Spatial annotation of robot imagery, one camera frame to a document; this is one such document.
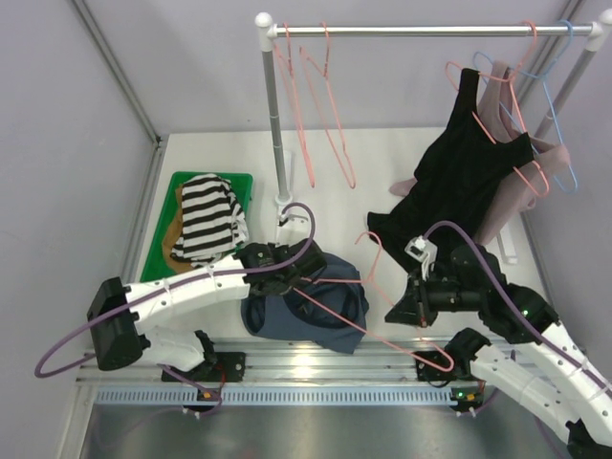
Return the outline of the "blue tank top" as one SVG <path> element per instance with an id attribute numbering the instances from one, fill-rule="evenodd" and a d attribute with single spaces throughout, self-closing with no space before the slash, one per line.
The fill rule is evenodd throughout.
<path id="1" fill-rule="evenodd" d="M 324 284 L 319 278 L 361 279 L 357 268 L 342 258 L 326 253 L 327 267 L 314 281 L 297 288 L 333 311 L 366 328 L 369 303 L 361 285 Z M 294 290 L 285 295 L 253 296 L 242 301 L 241 318 L 248 333 L 262 339 L 311 341 L 325 349 L 351 355 L 364 336 L 345 325 Z"/>

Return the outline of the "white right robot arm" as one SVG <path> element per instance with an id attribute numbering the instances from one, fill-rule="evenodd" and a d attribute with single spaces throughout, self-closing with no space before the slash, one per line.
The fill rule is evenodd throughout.
<path id="1" fill-rule="evenodd" d="M 427 328 L 442 313 L 475 313 L 541 373 L 532 374 L 467 327 L 433 354 L 447 359 L 448 373 L 421 369 L 420 379 L 489 383 L 550 428 L 571 457 L 610 457 L 611 384 L 574 343 L 555 309 L 534 290 L 508 282 L 497 258 L 481 246 L 461 246 L 438 261 L 435 247 L 418 237 L 405 252 L 417 266 L 386 322 Z"/>

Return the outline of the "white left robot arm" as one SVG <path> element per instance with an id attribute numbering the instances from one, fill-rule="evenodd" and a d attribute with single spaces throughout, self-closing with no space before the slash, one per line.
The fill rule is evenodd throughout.
<path id="1" fill-rule="evenodd" d="M 326 266 L 317 243 L 251 243 L 204 268 L 143 283 L 104 281 L 87 312 L 98 369 L 160 365 L 172 378 L 204 380 L 218 358 L 208 335 L 167 323 L 227 301 L 283 295 Z"/>

